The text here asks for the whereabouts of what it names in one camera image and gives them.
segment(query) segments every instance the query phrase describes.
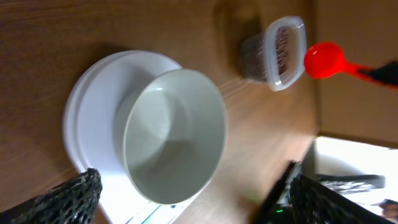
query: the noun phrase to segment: tabletop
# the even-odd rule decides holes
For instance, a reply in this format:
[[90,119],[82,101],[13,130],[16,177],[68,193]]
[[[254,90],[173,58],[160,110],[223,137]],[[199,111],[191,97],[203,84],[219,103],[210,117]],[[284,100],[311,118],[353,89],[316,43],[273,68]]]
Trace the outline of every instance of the tabletop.
[[[310,44],[312,9],[311,0],[1,1],[0,211],[76,175],[62,141],[69,93],[99,59],[139,49],[206,74],[228,110],[220,166],[176,223],[246,223],[257,206],[248,198],[262,200],[305,154],[317,99],[306,74],[280,92],[248,83],[238,45],[283,16],[305,21]],[[96,223],[106,223],[100,212]]]

